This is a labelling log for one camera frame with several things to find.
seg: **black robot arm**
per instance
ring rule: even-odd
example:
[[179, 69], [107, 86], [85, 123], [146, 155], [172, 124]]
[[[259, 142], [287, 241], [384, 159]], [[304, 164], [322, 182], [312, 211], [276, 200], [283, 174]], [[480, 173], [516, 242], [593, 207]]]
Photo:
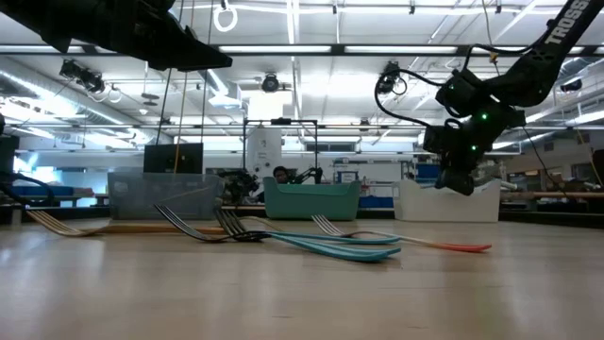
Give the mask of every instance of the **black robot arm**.
[[545, 100], [564, 58], [602, 8], [604, 1], [569, 0], [556, 19], [547, 23], [545, 34], [505, 75], [480, 80], [467, 69], [467, 61], [460, 71], [453, 71], [436, 100], [453, 117], [470, 118], [465, 122], [447, 119], [442, 127], [427, 127], [424, 149], [441, 156], [437, 188], [448, 187], [464, 195], [474, 192], [470, 173], [484, 153], [492, 150], [506, 128], [526, 124], [524, 112], [515, 107]]
[[290, 180], [290, 184], [302, 184], [307, 179], [313, 178], [314, 184], [321, 184], [321, 178], [323, 177], [323, 169], [322, 168], [309, 168], [302, 174], [292, 178]]
[[62, 53], [72, 39], [146, 60], [158, 70], [229, 67], [232, 59], [201, 43], [169, 9], [175, 0], [0, 0], [0, 11]]

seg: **teal bin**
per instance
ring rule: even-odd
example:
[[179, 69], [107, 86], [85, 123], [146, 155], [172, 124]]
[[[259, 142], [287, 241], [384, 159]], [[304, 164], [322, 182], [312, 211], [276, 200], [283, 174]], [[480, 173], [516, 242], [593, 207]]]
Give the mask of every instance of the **teal bin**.
[[277, 184], [264, 178], [266, 215], [272, 219], [310, 219], [322, 214], [330, 220], [357, 217], [361, 182], [336, 185]]

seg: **person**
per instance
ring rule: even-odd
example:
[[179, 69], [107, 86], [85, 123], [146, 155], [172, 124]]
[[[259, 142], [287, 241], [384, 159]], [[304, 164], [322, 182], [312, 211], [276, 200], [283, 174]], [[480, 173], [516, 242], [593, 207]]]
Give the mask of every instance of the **person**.
[[[273, 169], [273, 177], [277, 180], [277, 184], [288, 184], [290, 182], [285, 166], [278, 166]], [[258, 194], [258, 202], [264, 203], [264, 192]]]
[[273, 177], [277, 180], [278, 184], [287, 184], [290, 181], [290, 177], [287, 174], [285, 166], [278, 166], [273, 170]]

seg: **gray bin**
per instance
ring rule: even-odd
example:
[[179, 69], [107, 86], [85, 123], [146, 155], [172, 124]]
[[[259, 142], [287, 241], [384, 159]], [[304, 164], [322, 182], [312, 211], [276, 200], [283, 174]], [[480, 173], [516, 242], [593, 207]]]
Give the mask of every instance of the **gray bin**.
[[111, 218], [163, 219], [153, 207], [159, 203], [183, 219], [211, 220], [223, 190], [214, 175], [109, 173]]

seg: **teal fork handle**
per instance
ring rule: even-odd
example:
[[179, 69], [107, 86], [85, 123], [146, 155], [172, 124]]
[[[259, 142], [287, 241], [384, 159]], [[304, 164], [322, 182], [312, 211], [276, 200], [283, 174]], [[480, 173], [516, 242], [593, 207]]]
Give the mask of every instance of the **teal fork handle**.
[[275, 239], [283, 241], [295, 246], [303, 247], [306, 250], [312, 252], [330, 256], [337, 259], [343, 259], [348, 261], [356, 262], [376, 262], [387, 258], [389, 255], [397, 253], [400, 248], [388, 249], [388, 250], [365, 250], [365, 249], [353, 249], [345, 246], [334, 246], [320, 244], [310, 241], [302, 241], [297, 238], [281, 236], [278, 234], [272, 235]]
[[400, 240], [400, 237], [386, 237], [379, 239], [355, 239], [346, 238], [340, 236], [326, 236], [326, 235], [315, 235], [300, 232], [282, 232], [282, 231], [269, 231], [272, 235], [281, 235], [287, 237], [298, 237], [310, 240], [323, 240], [323, 241], [336, 241], [350, 245], [389, 245], [396, 243]]

